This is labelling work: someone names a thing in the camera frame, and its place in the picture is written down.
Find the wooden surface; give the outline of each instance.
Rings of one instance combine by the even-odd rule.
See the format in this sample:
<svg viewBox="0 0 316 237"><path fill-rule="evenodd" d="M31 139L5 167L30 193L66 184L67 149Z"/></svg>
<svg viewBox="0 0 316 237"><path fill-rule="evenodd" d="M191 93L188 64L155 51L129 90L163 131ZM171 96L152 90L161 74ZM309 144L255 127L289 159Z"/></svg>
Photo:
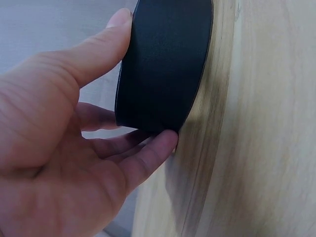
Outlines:
<svg viewBox="0 0 316 237"><path fill-rule="evenodd" d="M316 0L214 0L177 152L133 237L316 236Z"/></svg>

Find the black object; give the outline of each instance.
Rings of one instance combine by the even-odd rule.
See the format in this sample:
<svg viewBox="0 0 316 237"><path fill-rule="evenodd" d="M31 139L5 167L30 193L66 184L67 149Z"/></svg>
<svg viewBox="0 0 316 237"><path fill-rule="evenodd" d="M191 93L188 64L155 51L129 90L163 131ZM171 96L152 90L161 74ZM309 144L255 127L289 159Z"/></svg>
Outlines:
<svg viewBox="0 0 316 237"><path fill-rule="evenodd" d="M212 10L212 0L138 1L118 81L118 125L179 132L203 74Z"/></svg>

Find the skin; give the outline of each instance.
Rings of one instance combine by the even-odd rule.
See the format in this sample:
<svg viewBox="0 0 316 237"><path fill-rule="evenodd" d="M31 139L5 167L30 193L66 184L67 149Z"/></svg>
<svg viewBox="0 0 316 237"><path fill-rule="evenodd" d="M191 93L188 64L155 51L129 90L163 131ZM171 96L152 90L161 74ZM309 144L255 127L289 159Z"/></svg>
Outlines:
<svg viewBox="0 0 316 237"><path fill-rule="evenodd" d="M103 32L0 76L0 236L92 237L172 153L173 131L146 146L141 131L81 135L117 128L113 112L79 103L79 90L123 58L131 23L121 9Z"/></svg>

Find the black rubber strap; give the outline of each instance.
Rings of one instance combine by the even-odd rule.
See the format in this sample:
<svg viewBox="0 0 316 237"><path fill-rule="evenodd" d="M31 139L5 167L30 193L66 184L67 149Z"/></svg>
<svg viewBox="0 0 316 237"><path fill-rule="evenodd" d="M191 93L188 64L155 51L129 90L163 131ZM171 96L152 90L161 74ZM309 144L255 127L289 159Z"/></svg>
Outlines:
<svg viewBox="0 0 316 237"><path fill-rule="evenodd" d="M119 75L118 125L180 130L199 87L211 27L211 0L139 0Z"/></svg>

